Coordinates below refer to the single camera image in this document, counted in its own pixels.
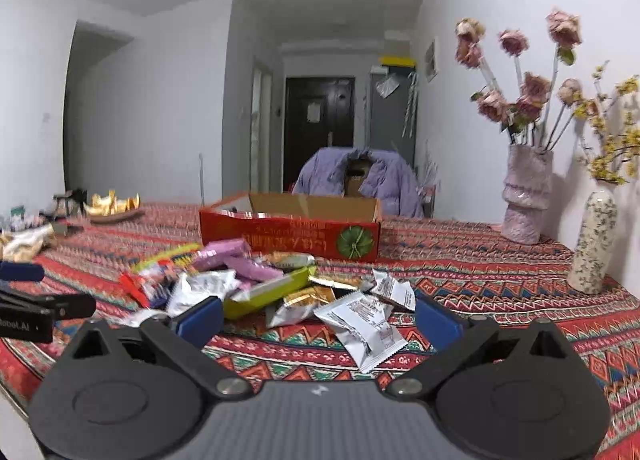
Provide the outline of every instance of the patterned vase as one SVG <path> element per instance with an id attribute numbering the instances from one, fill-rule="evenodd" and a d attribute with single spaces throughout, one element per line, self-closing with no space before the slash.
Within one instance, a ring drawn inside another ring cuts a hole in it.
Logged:
<path id="1" fill-rule="evenodd" d="M 615 187 L 615 184 L 598 180 L 596 191 L 591 193 L 584 207 L 580 237 L 567 282 L 585 294 L 597 294 L 602 290 L 602 280 L 613 252 L 618 220 L 618 206 L 613 198 Z"/>
<path id="2" fill-rule="evenodd" d="M 509 146 L 502 198 L 508 202 L 500 234 L 519 244 L 540 239 L 542 215 L 549 207 L 553 153 L 524 144 Z"/>

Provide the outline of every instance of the pink rose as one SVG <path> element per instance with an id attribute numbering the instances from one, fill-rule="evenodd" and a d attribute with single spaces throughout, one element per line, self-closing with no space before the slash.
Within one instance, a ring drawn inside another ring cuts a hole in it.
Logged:
<path id="1" fill-rule="evenodd" d="M 518 111 L 530 120 L 536 120 L 542 110 L 542 101 L 531 96 L 523 95 L 516 101 Z"/>
<path id="2" fill-rule="evenodd" d="M 456 25 L 456 36 L 477 43 L 484 36 L 484 25 L 473 18 L 465 18 Z"/>
<path id="3" fill-rule="evenodd" d="M 478 111 L 493 122 L 505 122 L 509 111 L 509 103 L 500 92 L 494 90 L 478 99 Z"/>
<path id="4" fill-rule="evenodd" d="M 525 72 L 524 83 L 520 87 L 523 96 L 541 103 L 546 103 L 547 96 L 551 90 L 551 82 L 540 75 L 533 75 L 531 72 Z"/>
<path id="5" fill-rule="evenodd" d="M 478 43 L 460 39 L 456 50 L 456 61 L 468 68 L 478 68 L 482 59 L 482 50 Z"/>
<path id="6" fill-rule="evenodd" d="M 549 36 L 562 48 L 571 50 L 574 45 L 580 45 L 580 21 L 578 16 L 571 16 L 562 10 L 553 10 L 546 17 Z"/>
<path id="7" fill-rule="evenodd" d="M 578 79 L 565 79 L 561 87 L 558 89 L 558 98 L 566 104 L 571 106 L 582 95 L 582 85 Z"/>
<path id="8" fill-rule="evenodd" d="M 529 40 L 519 30 L 505 30 L 498 39 L 502 49 L 509 55 L 520 55 L 529 48 Z"/>

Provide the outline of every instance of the red tablecloth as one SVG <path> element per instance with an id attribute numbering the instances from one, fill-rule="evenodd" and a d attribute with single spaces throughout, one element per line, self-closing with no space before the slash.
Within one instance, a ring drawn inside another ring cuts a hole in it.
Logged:
<path id="1" fill-rule="evenodd" d="M 180 242 L 197 241 L 196 206 L 148 205 L 145 216 L 116 226 L 91 226 L 38 257 L 47 276 L 33 292 L 90 292 L 98 312 L 115 318 L 136 309 L 118 276 L 132 263 Z M 381 268 L 465 315 L 485 313 L 502 325 L 551 318 L 574 344 L 609 399 L 612 426 L 598 460 L 640 458 L 638 377 L 640 302 L 614 281 L 597 296 L 566 283 L 571 252 L 544 240 L 536 246 L 507 242 L 485 224 L 406 220 L 383 223 Z M 367 272 L 366 266 L 326 262 L 323 270 Z M 415 329 L 414 316 L 394 313 L 390 322 L 408 345 L 370 374 L 361 374 L 322 324 L 266 329 L 264 315 L 229 323 L 204 352 L 255 385 L 264 379 L 391 379 L 434 353 Z M 0 340 L 0 380 L 24 407 L 78 328 L 60 322 L 50 345 Z"/>

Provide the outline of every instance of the pink vase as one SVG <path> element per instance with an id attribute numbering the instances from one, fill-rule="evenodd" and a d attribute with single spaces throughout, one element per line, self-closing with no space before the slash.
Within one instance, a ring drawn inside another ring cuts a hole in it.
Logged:
<path id="1" fill-rule="evenodd" d="M 540 240 L 543 212 L 549 207 L 553 153 L 511 144 L 502 198 L 508 203 L 500 234 L 526 245 Z"/>

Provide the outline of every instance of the purple jacket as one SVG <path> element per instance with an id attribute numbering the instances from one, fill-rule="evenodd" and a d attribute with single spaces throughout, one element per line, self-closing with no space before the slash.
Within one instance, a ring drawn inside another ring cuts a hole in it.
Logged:
<path id="1" fill-rule="evenodd" d="M 349 160 L 367 157 L 373 165 L 360 186 L 364 196 L 379 198 L 385 215 L 423 218 L 414 172 L 393 151 L 322 148 L 306 161 L 293 188 L 309 195 L 344 194 L 344 171 Z"/>

